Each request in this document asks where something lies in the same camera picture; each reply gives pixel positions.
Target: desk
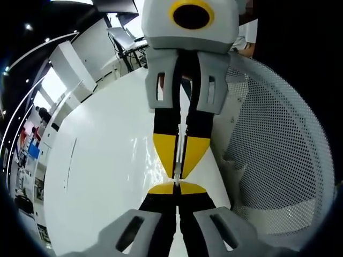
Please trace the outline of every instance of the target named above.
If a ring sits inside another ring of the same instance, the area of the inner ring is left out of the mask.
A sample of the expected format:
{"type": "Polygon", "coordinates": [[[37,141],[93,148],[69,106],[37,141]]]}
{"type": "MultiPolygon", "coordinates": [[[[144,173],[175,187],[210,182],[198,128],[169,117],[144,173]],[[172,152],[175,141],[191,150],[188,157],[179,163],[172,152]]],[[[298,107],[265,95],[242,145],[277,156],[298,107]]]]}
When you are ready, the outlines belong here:
{"type": "MultiPolygon", "coordinates": [[[[154,113],[144,80],[135,70],[82,103],[64,120],[50,152],[44,211],[57,255],[83,251],[128,209],[138,209],[148,190],[167,182],[155,151],[154,113]]],[[[189,100],[181,93],[182,128],[189,100]]],[[[186,181],[207,189],[214,203],[230,207],[209,149],[186,181]]],[[[170,256],[186,256],[178,227],[170,256]]]]}

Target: white perforated mesh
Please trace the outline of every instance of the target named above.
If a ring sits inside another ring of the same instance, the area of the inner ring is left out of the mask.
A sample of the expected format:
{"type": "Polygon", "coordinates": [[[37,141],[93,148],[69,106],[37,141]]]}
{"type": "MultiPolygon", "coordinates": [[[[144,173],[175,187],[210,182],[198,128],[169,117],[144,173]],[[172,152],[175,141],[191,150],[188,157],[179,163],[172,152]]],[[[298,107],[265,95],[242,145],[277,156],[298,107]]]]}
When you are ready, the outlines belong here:
{"type": "Polygon", "coordinates": [[[297,250],[333,201],[325,134],[288,83],[252,59],[231,57],[229,95],[214,119],[212,148],[233,211],[266,242],[297,250]]]}

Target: black circle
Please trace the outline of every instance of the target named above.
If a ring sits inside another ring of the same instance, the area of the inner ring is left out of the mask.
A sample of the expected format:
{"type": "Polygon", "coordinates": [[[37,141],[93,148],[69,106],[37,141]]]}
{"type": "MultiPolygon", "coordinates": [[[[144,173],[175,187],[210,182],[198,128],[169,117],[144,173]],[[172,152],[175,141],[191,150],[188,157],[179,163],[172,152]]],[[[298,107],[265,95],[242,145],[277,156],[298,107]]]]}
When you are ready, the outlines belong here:
{"type": "Polygon", "coordinates": [[[173,13],[176,24],[187,29],[200,29],[210,22],[209,13],[198,5],[188,4],[177,8],[173,13]]]}

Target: yellow ring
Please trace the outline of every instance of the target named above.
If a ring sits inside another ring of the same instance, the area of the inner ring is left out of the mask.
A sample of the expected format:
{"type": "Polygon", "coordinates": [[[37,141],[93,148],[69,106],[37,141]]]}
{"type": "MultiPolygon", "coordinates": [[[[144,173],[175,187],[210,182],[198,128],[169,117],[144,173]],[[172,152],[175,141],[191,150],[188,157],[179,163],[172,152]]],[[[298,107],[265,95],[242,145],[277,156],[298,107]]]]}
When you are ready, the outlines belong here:
{"type": "Polygon", "coordinates": [[[202,28],[206,28],[208,26],[210,26],[214,20],[214,11],[212,10],[212,8],[209,6],[209,4],[200,1],[200,0],[180,0],[180,1],[176,1],[174,4],[172,4],[172,6],[169,8],[169,17],[170,19],[179,27],[181,27],[179,24],[177,24],[174,20],[174,12],[179,8],[182,7],[184,5],[196,5],[199,6],[201,8],[203,8],[207,13],[208,16],[210,17],[208,23],[206,24],[206,26],[202,27],[202,28]]]}

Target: white table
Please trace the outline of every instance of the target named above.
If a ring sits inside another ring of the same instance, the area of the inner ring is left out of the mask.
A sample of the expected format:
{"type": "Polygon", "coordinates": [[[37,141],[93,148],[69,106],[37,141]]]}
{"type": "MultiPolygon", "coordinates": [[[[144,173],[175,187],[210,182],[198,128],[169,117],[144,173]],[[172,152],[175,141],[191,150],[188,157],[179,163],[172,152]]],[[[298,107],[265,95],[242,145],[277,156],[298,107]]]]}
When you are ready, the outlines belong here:
{"type": "MultiPolygon", "coordinates": [[[[152,141],[146,74],[141,68],[91,96],[66,117],[56,135],[44,212],[57,255],[94,245],[103,228],[128,209],[139,208],[151,187],[169,181],[152,141]]],[[[189,104],[184,91],[181,103],[184,124],[189,104]]],[[[210,149],[186,181],[206,188],[217,207],[230,207],[210,149]]],[[[178,229],[170,256],[186,255],[178,229]]]]}

